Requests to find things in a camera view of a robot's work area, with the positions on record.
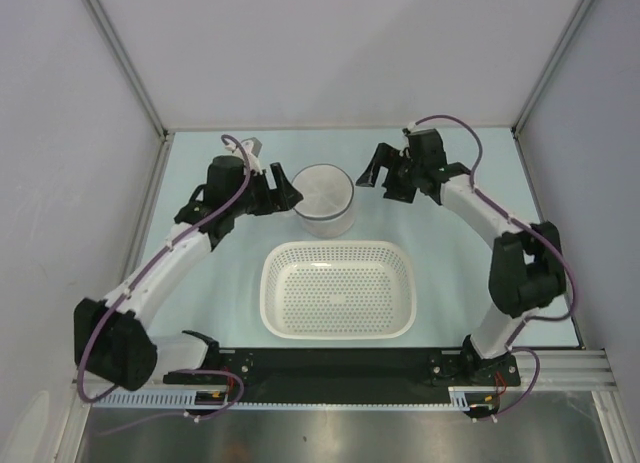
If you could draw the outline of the white mesh laundry bag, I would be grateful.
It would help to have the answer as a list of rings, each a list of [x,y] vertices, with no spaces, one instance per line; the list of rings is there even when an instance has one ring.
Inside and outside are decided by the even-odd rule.
[[[307,232],[332,239],[353,226],[355,185],[344,170],[331,164],[311,165],[296,174],[293,186],[303,196],[294,211]]]

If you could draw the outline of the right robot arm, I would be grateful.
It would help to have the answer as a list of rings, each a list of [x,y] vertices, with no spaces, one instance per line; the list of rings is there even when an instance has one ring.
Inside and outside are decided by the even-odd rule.
[[[377,145],[356,184],[373,187],[384,172],[384,198],[411,203],[422,193],[461,218],[490,248],[491,306],[463,341],[460,356],[463,376],[484,384],[524,327],[567,290],[559,231],[551,222],[527,225],[489,198],[477,186],[475,167],[448,161],[437,130],[403,134],[402,150]]]

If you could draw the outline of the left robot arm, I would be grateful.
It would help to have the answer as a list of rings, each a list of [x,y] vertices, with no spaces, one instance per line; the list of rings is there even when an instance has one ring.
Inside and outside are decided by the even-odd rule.
[[[278,163],[264,171],[246,167],[238,156],[214,158],[206,181],[178,211],[157,253],[102,299],[84,298],[76,306],[78,373],[129,391],[179,370],[202,383],[214,380],[221,359],[209,351],[212,339],[191,330],[152,338],[151,322],[187,274],[234,229],[237,218],[285,212],[302,199]]]

